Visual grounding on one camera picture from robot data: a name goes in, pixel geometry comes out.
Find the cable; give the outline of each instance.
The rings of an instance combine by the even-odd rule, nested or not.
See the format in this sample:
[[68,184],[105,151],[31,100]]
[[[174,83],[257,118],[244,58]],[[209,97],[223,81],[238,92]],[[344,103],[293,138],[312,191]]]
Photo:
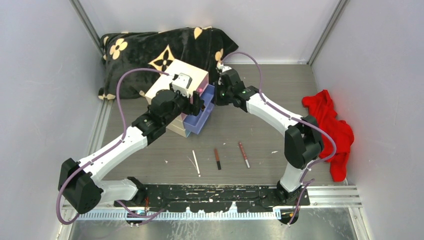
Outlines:
[[[234,55],[234,54],[242,54],[242,55],[245,55],[245,56],[249,57],[249,58],[250,58],[250,59],[254,62],[254,64],[256,65],[257,69],[259,70],[259,96],[260,96],[260,98],[261,98],[261,99],[265,102],[265,104],[266,104],[266,105],[270,106],[272,109],[274,109],[274,110],[275,110],[275,111],[277,111],[278,113],[280,113],[280,114],[282,114],[283,116],[287,117],[289,120],[294,120],[294,121],[296,121],[296,122],[298,122],[298,123],[301,123],[301,124],[303,124],[303,125],[306,125],[306,126],[308,126],[308,127],[312,128],[312,129],[314,129],[314,130],[317,130],[320,134],[324,135],[324,136],[325,136],[325,137],[326,137],[326,138],[327,138],[327,139],[331,142],[331,145],[332,145],[332,148],[333,148],[332,153],[331,153],[330,155],[328,155],[328,156],[326,156],[326,157],[322,158],[322,159],[318,159],[318,160],[315,160],[315,161],[311,162],[311,163],[309,164],[308,168],[309,168],[309,169],[311,169],[311,167],[312,167],[312,166],[314,166],[315,164],[322,163],[322,162],[324,162],[324,161],[326,161],[326,160],[331,159],[332,157],[334,157],[334,155],[336,154],[337,146],[336,146],[336,143],[334,142],[334,140],[332,139],[332,137],[331,137],[330,135],[328,135],[328,134],[327,134],[325,131],[323,131],[321,128],[319,128],[319,127],[317,127],[317,126],[315,126],[315,125],[313,125],[313,124],[311,124],[311,123],[309,123],[309,122],[306,122],[306,121],[304,121],[304,120],[302,120],[302,119],[298,119],[298,118],[296,118],[296,117],[292,117],[292,116],[290,116],[288,113],[281,111],[278,107],[276,107],[276,106],[275,106],[275,105],[273,105],[272,103],[267,102],[267,100],[265,99],[264,95],[262,94],[262,84],[263,84],[263,78],[262,78],[262,70],[261,70],[261,67],[259,66],[258,62],[257,62],[257,61],[256,61],[256,60],[255,60],[255,59],[254,59],[251,55],[249,55],[249,54],[247,54],[247,53],[245,53],[245,52],[242,52],[242,51],[235,51],[235,52],[231,52],[231,53],[229,53],[227,56],[225,56],[225,57],[222,59],[222,62],[224,62],[224,61],[225,61],[225,59],[227,59],[228,57],[230,57],[230,56],[232,56],[232,55]],[[292,221],[293,221],[293,219],[294,219],[295,215],[296,215],[296,214],[297,214],[297,212],[298,212],[298,209],[299,209],[299,206],[300,206],[300,202],[301,202],[301,201],[300,201],[300,199],[302,198],[302,195],[303,195],[303,193],[305,192],[306,187],[307,187],[307,186],[309,186],[309,184],[311,184],[311,183],[315,180],[315,179],[311,179],[311,180],[309,180],[308,182],[303,182],[307,174],[308,174],[308,171],[303,171],[303,174],[302,174],[302,176],[300,177],[300,182],[302,183],[302,185],[305,183],[305,186],[303,187],[302,191],[300,192],[299,200],[297,201],[296,207],[295,207],[295,209],[294,209],[293,216],[291,217],[290,221],[289,221],[289,222],[288,222],[288,224],[287,224],[288,226],[290,226],[290,224],[292,223]]]
[[[57,216],[57,219],[59,220],[59,222],[60,223],[62,223],[63,225],[69,225],[69,224],[72,224],[73,222],[75,222],[75,220],[77,220],[77,218],[80,216],[80,214],[79,213],[77,213],[76,214],[76,216],[72,219],[72,220],[70,220],[70,221],[65,221],[64,219],[63,219],[63,217],[62,217],[62,215],[61,215],[61,197],[62,197],[62,195],[63,195],[63,193],[64,193],[64,191],[65,191],[65,188],[67,187],[67,185],[69,184],[69,182],[79,173],[79,172],[81,172],[83,169],[85,169],[87,166],[89,166],[89,165],[91,165],[91,164],[93,164],[95,161],[97,161],[98,159],[100,159],[101,157],[103,157],[104,155],[106,155],[107,153],[110,153],[113,149],[115,149],[116,147],[118,147],[119,146],[119,144],[121,144],[123,141],[124,141],[124,139],[125,139],[125,136],[127,135],[127,124],[126,124],[126,122],[125,122],[125,116],[124,116],[124,112],[122,111],[122,107],[121,107],[121,99],[120,99],[120,88],[121,88],[121,83],[122,83],[122,81],[124,80],[124,78],[127,76],[127,75],[129,75],[129,74],[131,74],[131,73],[134,73],[134,72],[139,72],[139,71],[147,71],[147,72],[154,72],[154,73],[160,73],[160,74],[164,74],[164,75],[167,75],[167,76],[169,76],[169,74],[168,73],[166,73],[166,72],[164,72],[164,71],[159,71],[159,70],[156,70],[156,69],[151,69],[151,68],[144,68],[144,67],[142,67],[142,68],[135,68],[135,69],[132,69],[132,70],[129,70],[129,71],[127,71],[126,73],[124,73],[121,77],[120,77],[120,79],[119,79],[119,81],[118,81],[118,83],[117,83],[117,85],[116,85],[116,101],[117,101],[117,105],[118,105],[118,108],[119,108],[119,113],[120,113],[120,117],[121,117],[121,119],[122,119],[122,124],[123,124],[123,132],[122,132],[122,137],[121,137],[121,139],[115,144],[115,145],[113,145],[113,146],[111,146],[109,149],[107,149],[106,151],[104,151],[104,152],[102,152],[101,154],[99,154],[98,156],[96,156],[95,158],[93,158],[91,161],[88,161],[86,164],[84,164],[83,166],[80,166],[76,171],[74,171],[66,180],[65,180],[65,182],[63,183],[63,185],[62,185],[62,187],[60,188],[60,190],[59,190],[59,194],[57,195],[57,199],[56,199],[56,216]],[[126,208],[126,210],[130,213],[130,214],[133,214],[133,212],[132,211],[130,211],[128,208]],[[148,220],[146,220],[146,221],[144,221],[144,222],[146,222],[146,223],[148,223],[148,222],[150,222],[154,217],[156,217],[157,215],[155,215],[155,216],[153,216],[151,219],[148,219]]]

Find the open drawer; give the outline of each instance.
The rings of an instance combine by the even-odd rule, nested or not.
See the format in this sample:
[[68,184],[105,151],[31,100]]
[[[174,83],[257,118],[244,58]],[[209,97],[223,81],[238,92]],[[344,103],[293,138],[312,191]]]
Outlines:
[[194,134],[199,134],[205,125],[206,120],[214,109],[215,105],[212,103],[212,99],[214,98],[215,87],[208,84],[206,89],[200,98],[204,101],[204,110],[199,113],[197,116],[188,115],[185,117],[182,124],[184,128]]

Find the crumpled red fabric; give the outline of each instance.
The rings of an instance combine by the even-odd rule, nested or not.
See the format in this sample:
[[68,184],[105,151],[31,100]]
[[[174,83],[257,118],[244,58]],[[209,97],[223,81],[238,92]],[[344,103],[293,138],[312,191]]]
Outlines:
[[[342,182],[347,175],[346,165],[351,153],[351,145],[355,138],[351,126],[344,120],[337,120],[337,112],[334,103],[327,90],[317,93],[315,96],[305,96],[302,104],[308,108],[309,114],[316,118],[319,127],[334,140],[337,147],[335,155],[328,159],[330,173],[334,182]],[[322,135],[324,150],[319,157],[321,159],[333,152],[333,145]]]

